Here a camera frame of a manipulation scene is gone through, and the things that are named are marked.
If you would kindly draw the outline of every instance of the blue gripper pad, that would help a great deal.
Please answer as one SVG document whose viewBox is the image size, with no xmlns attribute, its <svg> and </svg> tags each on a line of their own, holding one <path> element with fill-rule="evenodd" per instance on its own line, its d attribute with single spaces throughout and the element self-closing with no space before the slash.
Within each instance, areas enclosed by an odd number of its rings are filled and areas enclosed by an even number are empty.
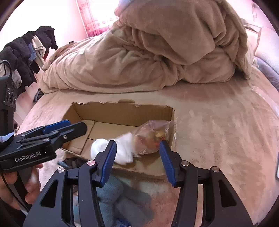
<svg viewBox="0 0 279 227">
<path fill-rule="evenodd" d="M 69 126 L 71 123 L 69 120 L 63 120 L 63 121 L 59 121 L 59 122 L 56 122 L 54 124 L 50 124 L 48 126 L 45 127 L 44 130 L 42 130 L 43 134 L 48 134 L 52 131 L 55 131 L 57 129 L 60 129 L 60 128 L 63 128 L 63 127 L 66 127 L 66 126 Z"/>
<path fill-rule="evenodd" d="M 105 160 L 105 162 L 103 164 L 103 167 L 102 167 L 102 177 L 101 177 L 101 180 L 100 180 L 100 184 L 102 186 L 104 186 L 105 183 L 108 182 L 108 180 L 109 180 L 110 171 L 112 169 L 112 165 L 114 163 L 116 152 L 117 152 L 116 142 L 111 140 L 109 142 L 105 152 L 107 151 L 107 149 L 109 149 L 109 151 L 108 151 L 106 160 Z"/>
<path fill-rule="evenodd" d="M 171 151 L 167 141 L 163 140 L 160 143 L 159 152 L 160 152 L 160 156 L 161 156 L 168 180 L 174 187 L 176 184 L 175 168 L 174 168 L 171 158 L 170 158 L 170 155 L 172 155 L 172 151 Z"/>
</svg>

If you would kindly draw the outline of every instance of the metal bolt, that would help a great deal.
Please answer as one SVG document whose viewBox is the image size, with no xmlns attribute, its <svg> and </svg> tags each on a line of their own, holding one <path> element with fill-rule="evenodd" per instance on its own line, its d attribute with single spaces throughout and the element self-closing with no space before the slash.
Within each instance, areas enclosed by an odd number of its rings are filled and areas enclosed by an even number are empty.
<svg viewBox="0 0 279 227">
<path fill-rule="evenodd" d="M 212 171 L 213 171 L 213 172 L 219 172 L 219 170 L 220 170 L 220 169 L 219 169 L 217 166 L 212 167 Z"/>
<path fill-rule="evenodd" d="M 64 167 L 59 167 L 58 169 L 57 169 L 57 172 L 64 172 L 65 171 L 65 168 Z"/>
<path fill-rule="evenodd" d="M 96 162 L 95 162 L 94 160 L 90 160 L 90 161 L 87 162 L 87 164 L 88 164 L 89 166 L 92 166 L 92 165 L 95 165 Z"/>
<path fill-rule="evenodd" d="M 188 166 L 188 165 L 189 165 L 189 162 L 188 162 L 188 161 L 182 161 L 182 162 L 181 162 L 181 165 L 183 165 L 183 166 Z"/>
</svg>

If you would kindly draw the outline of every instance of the hand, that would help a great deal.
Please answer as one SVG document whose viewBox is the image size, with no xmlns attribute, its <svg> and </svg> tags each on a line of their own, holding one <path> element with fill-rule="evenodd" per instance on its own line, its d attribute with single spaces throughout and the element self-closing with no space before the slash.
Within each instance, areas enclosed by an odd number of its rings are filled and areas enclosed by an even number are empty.
<svg viewBox="0 0 279 227">
<path fill-rule="evenodd" d="M 28 194 L 25 196 L 25 201 L 29 204 L 33 204 L 40 193 L 41 183 L 39 182 L 39 172 L 37 168 L 42 168 L 43 164 L 38 164 L 32 167 L 31 176 L 28 182 L 25 184 L 25 188 Z M 17 181 L 17 173 L 4 173 L 5 180 L 7 184 L 12 185 Z M 3 179 L 0 177 L 0 197 L 1 199 L 12 206 L 13 208 L 20 210 L 19 204 L 10 193 L 9 189 L 6 187 Z"/>
</svg>

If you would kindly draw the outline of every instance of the torn cardboard edge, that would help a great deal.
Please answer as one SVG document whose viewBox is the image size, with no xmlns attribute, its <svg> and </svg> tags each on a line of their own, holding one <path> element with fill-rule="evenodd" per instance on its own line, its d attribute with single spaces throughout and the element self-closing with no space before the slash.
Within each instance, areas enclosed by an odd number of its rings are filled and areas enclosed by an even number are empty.
<svg viewBox="0 0 279 227">
<path fill-rule="evenodd" d="M 72 124 L 83 121 L 88 130 L 84 136 L 65 143 L 62 149 L 77 157 L 90 159 L 91 144 L 96 139 L 116 138 L 128 131 L 133 131 L 149 120 L 174 120 L 174 110 L 170 106 L 136 104 L 134 100 L 119 102 L 72 103 L 63 120 Z M 174 149 L 176 125 L 169 129 L 169 145 Z M 113 168 L 143 174 L 152 178 L 164 178 L 165 169 L 159 152 L 134 158 L 127 165 L 114 163 Z"/>
</svg>

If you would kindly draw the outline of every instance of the blanket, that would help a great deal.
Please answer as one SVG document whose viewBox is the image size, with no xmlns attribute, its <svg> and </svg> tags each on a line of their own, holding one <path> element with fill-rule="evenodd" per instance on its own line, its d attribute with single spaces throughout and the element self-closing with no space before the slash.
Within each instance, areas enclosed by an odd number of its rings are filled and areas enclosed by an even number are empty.
<svg viewBox="0 0 279 227">
<path fill-rule="evenodd" d="M 253 223 L 263 220 L 279 194 L 279 182 L 275 179 L 279 94 L 257 68 L 252 67 L 250 80 L 235 73 L 225 83 L 180 81 L 153 92 L 96 94 L 59 90 L 43 95 L 18 133 L 60 121 L 72 102 L 117 102 L 121 99 L 173 107 L 177 122 L 175 151 L 196 167 L 218 166 L 240 196 Z M 57 161 L 66 156 L 61 149 L 56 153 L 57 158 L 39 170 L 42 187 L 58 168 Z M 147 179 L 135 173 L 129 176 L 127 172 L 122 175 L 130 185 L 151 195 L 155 216 L 148 226 L 170 226 L 179 189 L 172 188 L 165 179 Z"/>
<path fill-rule="evenodd" d="M 120 1 L 119 19 L 100 36 L 59 49 L 44 66 L 44 93 L 154 91 L 176 84 L 250 77 L 240 18 L 226 0 Z"/>
</svg>

